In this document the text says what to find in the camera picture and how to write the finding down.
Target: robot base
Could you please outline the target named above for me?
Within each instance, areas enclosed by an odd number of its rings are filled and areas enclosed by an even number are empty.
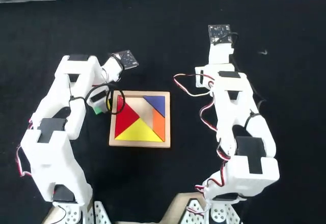
[[[94,224],[93,207],[88,211],[85,221],[81,220],[80,208],[72,205],[60,205],[66,211],[65,218],[58,224]],[[101,201],[95,201],[96,224],[111,224]]]
[[[197,199],[190,199],[187,207],[196,211],[203,211],[203,208]],[[204,222],[204,217],[201,215],[195,215],[185,209],[179,224],[243,224],[243,222],[240,223],[240,218],[233,207],[228,204],[213,204],[211,209],[205,214],[207,219],[206,222]]]

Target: wooden frame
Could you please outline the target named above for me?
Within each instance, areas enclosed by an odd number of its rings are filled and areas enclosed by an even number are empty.
[[[171,146],[170,137],[170,92],[148,92],[148,91],[123,91],[126,98],[139,98],[143,96],[165,96],[165,141],[149,142],[149,141],[123,141],[115,140],[116,115],[111,116],[110,136],[108,140],[109,146],[127,146],[127,147],[149,147],[149,148],[169,148]],[[112,111],[117,111],[117,100],[119,91],[114,91]]]

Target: tangram puzzle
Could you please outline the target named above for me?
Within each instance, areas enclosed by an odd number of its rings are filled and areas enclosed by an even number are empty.
[[[111,117],[109,145],[170,147],[170,93],[124,91],[123,110]],[[123,98],[113,94],[112,111],[121,109]]]

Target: orange piece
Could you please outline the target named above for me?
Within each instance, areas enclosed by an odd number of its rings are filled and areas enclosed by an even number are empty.
[[[165,118],[153,109],[153,131],[165,142]]]

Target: blue triangle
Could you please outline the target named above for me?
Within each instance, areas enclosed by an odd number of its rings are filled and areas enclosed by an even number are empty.
[[[144,96],[144,99],[165,118],[165,96]]]

